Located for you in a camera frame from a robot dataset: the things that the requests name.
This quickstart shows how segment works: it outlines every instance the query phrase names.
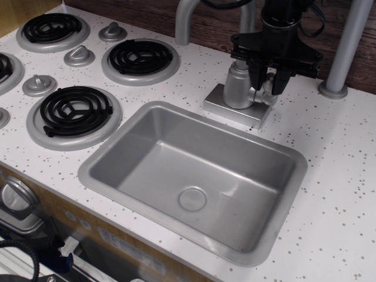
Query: sink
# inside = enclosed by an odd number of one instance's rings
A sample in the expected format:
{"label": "sink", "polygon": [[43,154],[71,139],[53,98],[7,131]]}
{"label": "sink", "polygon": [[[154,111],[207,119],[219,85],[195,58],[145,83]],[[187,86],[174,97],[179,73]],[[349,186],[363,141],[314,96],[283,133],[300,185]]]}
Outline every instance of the sink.
{"label": "sink", "polygon": [[150,102],[78,178],[218,256],[254,266],[270,253],[306,171],[293,149]]}

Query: black cord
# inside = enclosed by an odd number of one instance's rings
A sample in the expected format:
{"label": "black cord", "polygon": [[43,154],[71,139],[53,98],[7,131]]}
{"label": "black cord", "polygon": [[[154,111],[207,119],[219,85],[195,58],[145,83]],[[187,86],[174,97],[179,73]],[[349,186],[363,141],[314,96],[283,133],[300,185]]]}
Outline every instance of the black cord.
{"label": "black cord", "polygon": [[230,3],[214,3],[210,0],[201,0],[205,5],[217,9],[217,10],[230,10],[230,9],[235,9],[239,8],[243,5],[247,5],[248,3],[252,2],[253,0],[240,0],[240,1],[235,1],[235,2],[230,2]]}
{"label": "black cord", "polygon": [[299,29],[302,31],[302,33],[306,36],[306,37],[309,37],[309,38],[313,38],[313,37],[316,37],[318,36],[320,33],[322,33],[325,29],[325,15],[324,13],[319,9],[318,6],[316,6],[315,4],[311,4],[311,6],[309,7],[309,9],[314,12],[314,14],[320,19],[320,21],[322,22],[322,25],[321,25],[321,28],[314,32],[314,33],[308,33],[304,30],[303,26],[301,25],[301,22],[299,23]]}
{"label": "black cord", "polygon": [[6,247],[16,247],[31,257],[33,261],[33,265],[34,265],[34,274],[30,282],[36,282],[39,276],[39,259],[34,249],[30,247],[29,245],[25,244],[24,242],[17,241],[17,240],[0,241],[0,249],[6,248]]}

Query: gray knob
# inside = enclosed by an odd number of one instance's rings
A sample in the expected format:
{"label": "gray knob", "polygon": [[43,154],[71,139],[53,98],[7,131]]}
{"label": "gray knob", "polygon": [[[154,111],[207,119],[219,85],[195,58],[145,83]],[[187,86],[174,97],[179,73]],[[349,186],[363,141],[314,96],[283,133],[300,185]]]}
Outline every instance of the gray knob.
{"label": "gray knob", "polygon": [[21,212],[39,203],[34,192],[13,176],[8,176],[5,179],[5,186],[1,189],[0,197],[4,206],[13,212]]}
{"label": "gray knob", "polygon": [[117,42],[124,39],[127,36],[127,32],[116,22],[112,22],[109,26],[103,28],[98,36],[100,40],[105,42]]}
{"label": "gray knob", "polygon": [[22,85],[22,91],[30,97],[41,97],[51,94],[57,86],[56,80],[49,75],[33,75]]}
{"label": "gray knob", "polygon": [[95,60],[95,55],[85,46],[80,45],[76,49],[69,51],[64,56],[64,62],[71,67],[79,68],[87,66]]}
{"label": "gray knob", "polygon": [[9,122],[11,117],[6,109],[0,108],[0,129],[2,129]]}

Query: stove burner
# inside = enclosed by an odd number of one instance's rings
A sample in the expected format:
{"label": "stove burner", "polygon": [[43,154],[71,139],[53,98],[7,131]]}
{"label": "stove burner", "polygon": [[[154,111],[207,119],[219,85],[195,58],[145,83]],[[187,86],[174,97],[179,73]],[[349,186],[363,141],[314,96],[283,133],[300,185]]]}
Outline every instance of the stove burner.
{"label": "stove burner", "polygon": [[23,78],[23,65],[16,57],[0,53],[0,95],[16,87]]}
{"label": "stove burner", "polygon": [[70,14],[44,14],[17,30],[18,45],[30,52],[53,53],[81,44],[89,35],[87,23]]}
{"label": "stove burner", "polygon": [[59,89],[46,97],[40,113],[49,125],[43,127],[47,136],[78,136],[102,126],[113,108],[101,91],[74,86]]}
{"label": "stove burner", "polygon": [[126,40],[107,50],[102,58],[105,76],[129,86],[164,81],[176,73],[179,65],[176,50],[155,39]]}
{"label": "stove burner", "polygon": [[[88,112],[88,109],[90,106],[88,103],[93,104],[93,109],[97,110],[101,108],[103,111],[103,114],[100,115],[106,115],[107,119],[99,125],[97,128],[93,129],[92,131],[76,135],[76,136],[61,136],[61,135],[55,135],[53,138],[49,137],[44,128],[45,126],[50,126],[47,124],[41,115],[41,105],[44,103],[44,101],[49,97],[46,96],[42,98],[41,100],[37,101],[31,108],[30,112],[28,113],[28,117],[26,118],[26,129],[28,130],[30,138],[38,145],[49,149],[49,150],[55,150],[55,151],[76,151],[85,149],[91,146],[94,146],[98,144],[99,142],[102,142],[106,140],[112,133],[116,131],[116,129],[119,127],[120,122],[122,120],[122,108],[120,106],[120,103],[118,100],[108,91],[105,91],[101,88],[94,88],[94,87],[87,87],[87,86],[76,86],[76,87],[70,87],[65,89],[59,89],[58,93],[65,92],[69,89],[76,89],[73,91],[74,96],[82,95],[80,94],[83,89],[89,89],[89,93],[91,94],[97,94],[98,92],[105,95],[108,100],[108,107],[106,106],[105,100],[102,100],[102,95],[99,94],[99,97],[97,99],[100,100],[100,107],[98,107],[97,101],[91,100],[91,98],[85,96],[85,101],[80,102],[75,99],[71,99],[67,102],[66,106],[63,106],[65,102],[61,102],[60,105],[56,105],[55,112],[53,112],[53,115],[56,115],[58,119],[64,119],[64,117],[61,117],[58,113],[59,111],[63,111],[63,116],[69,116],[71,115],[71,120],[78,119],[80,116],[86,115]],[[73,117],[73,114],[71,114],[72,109],[70,107],[73,107],[73,112],[78,112],[83,110],[83,112],[77,117]],[[44,112],[46,116],[49,116],[48,110]]]}
{"label": "stove burner", "polygon": [[31,43],[54,42],[79,32],[81,23],[68,14],[44,14],[28,21],[22,29]]}
{"label": "stove burner", "polygon": [[8,56],[0,53],[0,81],[12,74],[11,60]]}
{"label": "stove burner", "polygon": [[172,54],[157,42],[126,40],[112,49],[109,59],[123,75],[147,75],[168,66]]}

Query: metal pole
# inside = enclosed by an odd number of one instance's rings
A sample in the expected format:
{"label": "metal pole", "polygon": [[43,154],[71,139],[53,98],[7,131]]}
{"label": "metal pole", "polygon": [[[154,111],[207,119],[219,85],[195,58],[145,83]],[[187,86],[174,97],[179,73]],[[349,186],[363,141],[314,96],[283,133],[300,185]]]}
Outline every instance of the metal pole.
{"label": "metal pole", "polygon": [[318,87],[323,96],[331,99],[342,99],[347,95],[345,80],[373,2],[374,0],[352,1],[328,79],[327,81],[323,81]]}

